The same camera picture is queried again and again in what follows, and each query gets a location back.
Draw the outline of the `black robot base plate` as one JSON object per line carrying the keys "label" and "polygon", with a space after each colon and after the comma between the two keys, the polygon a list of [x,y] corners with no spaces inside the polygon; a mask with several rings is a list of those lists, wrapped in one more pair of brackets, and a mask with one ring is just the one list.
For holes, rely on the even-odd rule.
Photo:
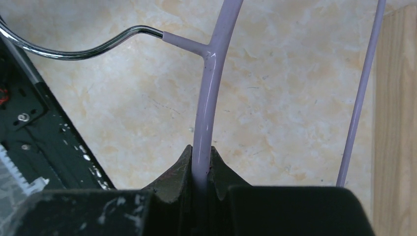
{"label": "black robot base plate", "polygon": [[24,195],[44,189],[113,189],[29,57],[0,42],[0,161]]}

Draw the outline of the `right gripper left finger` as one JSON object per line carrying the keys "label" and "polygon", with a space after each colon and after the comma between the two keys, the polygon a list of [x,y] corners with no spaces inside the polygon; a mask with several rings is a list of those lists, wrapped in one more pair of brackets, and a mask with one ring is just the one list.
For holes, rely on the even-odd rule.
{"label": "right gripper left finger", "polygon": [[46,190],[24,201],[14,236],[190,236],[192,146],[142,189]]}

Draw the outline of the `purple hanger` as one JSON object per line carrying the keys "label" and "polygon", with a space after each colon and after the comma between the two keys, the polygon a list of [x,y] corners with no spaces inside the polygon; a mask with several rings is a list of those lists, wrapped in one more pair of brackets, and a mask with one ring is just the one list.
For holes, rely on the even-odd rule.
{"label": "purple hanger", "polygon": [[[223,2],[209,44],[202,44],[200,42],[149,26],[138,25],[125,29],[108,41],[91,49],[66,52],[40,47],[24,40],[13,32],[3,20],[0,22],[0,33],[4,39],[21,49],[44,58],[55,60],[76,61],[94,58],[110,51],[137,34],[151,35],[162,39],[166,43],[201,56],[204,60],[204,69],[193,138],[192,178],[198,189],[203,189],[203,187],[205,187],[208,183],[208,173],[210,167],[209,152],[212,142],[215,110],[223,67],[242,3],[243,2],[241,0],[225,0]],[[337,176],[337,187],[344,187],[346,182],[359,118],[376,52],[385,8],[386,1],[378,1],[353,108],[353,114],[349,125],[347,140]]]}

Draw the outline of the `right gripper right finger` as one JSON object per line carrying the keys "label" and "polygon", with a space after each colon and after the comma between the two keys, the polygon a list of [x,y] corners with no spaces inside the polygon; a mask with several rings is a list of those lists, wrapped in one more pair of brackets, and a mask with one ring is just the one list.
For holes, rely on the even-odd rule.
{"label": "right gripper right finger", "polygon": [[252,186],[211,149],[212,236],[372,236],[357,197],[332,186]]}

